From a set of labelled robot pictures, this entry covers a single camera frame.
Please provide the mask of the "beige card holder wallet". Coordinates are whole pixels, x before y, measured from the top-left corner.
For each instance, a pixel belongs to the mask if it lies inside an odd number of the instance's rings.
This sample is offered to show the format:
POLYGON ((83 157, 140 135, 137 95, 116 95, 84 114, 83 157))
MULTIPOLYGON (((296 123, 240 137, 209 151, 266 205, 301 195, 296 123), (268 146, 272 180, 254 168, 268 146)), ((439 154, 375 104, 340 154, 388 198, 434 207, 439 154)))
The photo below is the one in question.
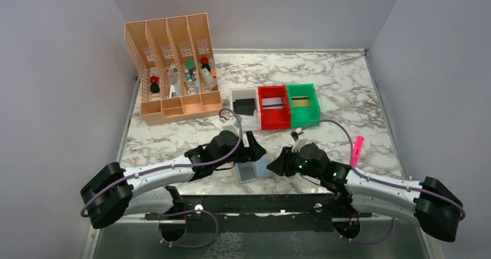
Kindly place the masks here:
POLYGON ((273 173, 267 169, 267 165, 274 160, 274 156, 267 153, 255 162, 236 163, 233 174, 236 185, 242 185, 253 181, 269 178, 273 173))

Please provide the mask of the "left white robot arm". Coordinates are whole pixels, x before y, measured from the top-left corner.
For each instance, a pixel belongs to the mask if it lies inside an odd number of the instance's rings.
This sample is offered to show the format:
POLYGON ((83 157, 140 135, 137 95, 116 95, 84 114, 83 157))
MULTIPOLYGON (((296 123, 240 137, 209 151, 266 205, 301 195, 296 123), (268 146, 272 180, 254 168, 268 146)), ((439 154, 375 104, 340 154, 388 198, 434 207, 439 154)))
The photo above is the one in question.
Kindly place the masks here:
POLYGON ((267 151, 253 132, 248 131, 246 138, 247 146, 241 136, 223 130, 209 143, 164 163, 133 170, 122 168, 119 162, 109 163, 80 190, 84 202, 80 214, 90 219, 94 229, 105 228, 126 215, 131 200, 139 195, 208 177, 229 162, 238 165, 261 160, 267 151))

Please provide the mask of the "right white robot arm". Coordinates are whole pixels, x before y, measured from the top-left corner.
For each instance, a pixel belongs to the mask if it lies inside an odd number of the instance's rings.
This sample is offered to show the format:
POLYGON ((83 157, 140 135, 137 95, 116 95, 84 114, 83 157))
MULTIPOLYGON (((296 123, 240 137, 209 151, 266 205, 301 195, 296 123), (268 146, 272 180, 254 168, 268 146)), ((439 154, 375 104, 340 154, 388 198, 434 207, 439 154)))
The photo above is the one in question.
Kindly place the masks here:
POLYGON ((353 169, 330 160, 314 143, 299 151, 284 147, 267 169, 279 176, 309 176, 327 190, 342 194, 334 201, 340 216, 347 217, 355 211, 382 214, 412 222, 438 240, 456 240, 463 204, 436 178, 397 180, 353 169))

